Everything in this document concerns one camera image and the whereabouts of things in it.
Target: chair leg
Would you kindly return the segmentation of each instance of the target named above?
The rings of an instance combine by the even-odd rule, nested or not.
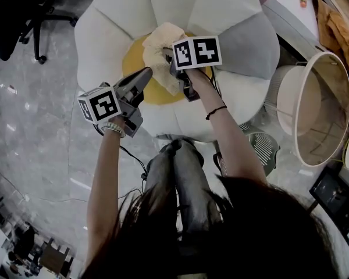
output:
[[[59,15],[45,15],[43,20],[47,21],[69,21],[72,22],[74,18],[70,16],[59,16]]]
[[[36,21],[36,23],[34,23],[34,52],[35,52],[35,60],[39,60],[40,59],[40,55],[39,55],[40,28],[41,28],[41,21]]]
[[[39,64],[44,64],[47,60],[47,57],[39,55],[40,49],[40,29],[41,29],[41,20],[37,20],[34,23],[34,52],[35,52],[35,60],[39,62]]]
[[[23,42],[25,37],[28,35],[28,33],[31,31],[31,29],[34,27],[35,20],[31,20],[28,24],[28,26],[24,29],[21,37],[19,38],[19,42]]]

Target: white cube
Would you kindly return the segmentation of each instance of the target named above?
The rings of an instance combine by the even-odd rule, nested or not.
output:
[[[100,124],[120,115],[119,103],[113,87],[99,87],[77,97],[84,118],[93,124]]]

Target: chair wheel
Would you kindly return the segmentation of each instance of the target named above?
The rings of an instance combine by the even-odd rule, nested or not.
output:
[[[43,65],[47,61],[47,57],[41,56],[40,59],[38,60],[39,64]]]
[[[73,27],[75,28],[78,19],[79,19],[78,17],[74,17],[74,18],[72,19],[72,21],[70,21],[70,25],[73,26]]]
[[[28,44],[29,43],[29,38],[28,37],[25,37],[24,39],[22,39],[22,44]]]

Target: beige cloth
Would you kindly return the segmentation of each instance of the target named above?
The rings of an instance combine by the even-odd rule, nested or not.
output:
[[[163,48],[172,48],[174,42],[186,37],[181,28],[171,23],[164,23],[142,43],[145,48],[143,59],[145,65],[151,67],[152,77],[173,96],[180,92],[180,85],[178,79],[169,73],[170,64],[165,59]]]
[[[318,21],[319,42],[335,53],[349,70],[349,27],[339,12],[322,0],[313,0]]]

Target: yellow cushion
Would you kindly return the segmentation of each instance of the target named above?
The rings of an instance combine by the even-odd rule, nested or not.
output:
[[[136,40],[129,51],[126,53],[123,59],[123,75],[128,76],[131,73],[136,72],[145,67],[145,62],[143,60],[144,47],[142,43],[150,34],[143,36],[142,38]],[[186,33],[187,36],[194,36],[191,33]],[[212,72],[209,67],[206,68],[206,74],[211,77]],[[144,101],[153,105],[165,105],[173,102],[180,101],[185,98],[182,92],[173,96],[170,94],[163,86],[152,78],[147,84],[144,90]]]

